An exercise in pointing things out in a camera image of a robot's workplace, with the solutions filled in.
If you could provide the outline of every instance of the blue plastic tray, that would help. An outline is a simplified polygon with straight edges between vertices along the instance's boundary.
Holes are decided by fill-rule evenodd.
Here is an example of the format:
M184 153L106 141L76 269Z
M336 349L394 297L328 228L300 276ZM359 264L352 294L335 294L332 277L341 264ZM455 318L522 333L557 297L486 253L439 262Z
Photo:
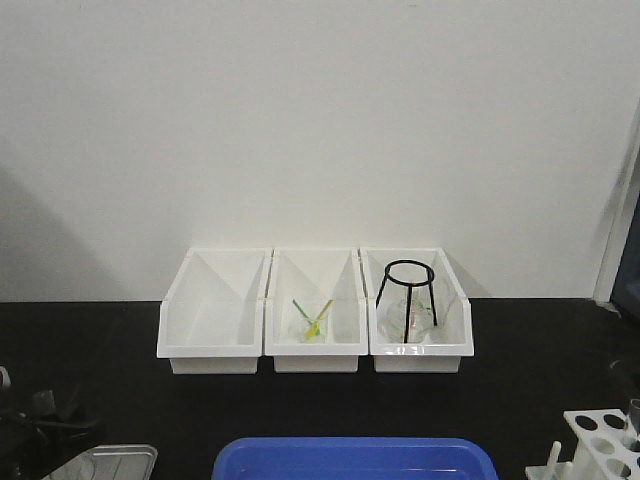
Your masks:
M455 438L243 438L213 480L498 480L487 454Z

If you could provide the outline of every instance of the lab bench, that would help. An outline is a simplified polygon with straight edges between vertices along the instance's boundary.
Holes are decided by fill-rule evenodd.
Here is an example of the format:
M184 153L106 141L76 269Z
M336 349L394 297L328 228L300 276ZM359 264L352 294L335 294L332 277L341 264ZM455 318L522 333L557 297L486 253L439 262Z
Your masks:
M102 444L150 444L152 480L206 480L229 442L265 436L470 440L502 480L522 480L554 440L576 439L565 410L620 408L611 364L640 354L640 325L582 299L471 301L475 356L455 374L174 375L156 358L159 302L0 304L0 365L12 395L51 389L104 422Z

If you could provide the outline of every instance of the metal tray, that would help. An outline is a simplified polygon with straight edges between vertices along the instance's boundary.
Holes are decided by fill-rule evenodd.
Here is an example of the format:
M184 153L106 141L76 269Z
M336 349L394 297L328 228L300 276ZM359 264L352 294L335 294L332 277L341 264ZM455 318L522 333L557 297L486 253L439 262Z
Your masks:
M151 445L101 445L69 460L43 480L148 480L157 456Z

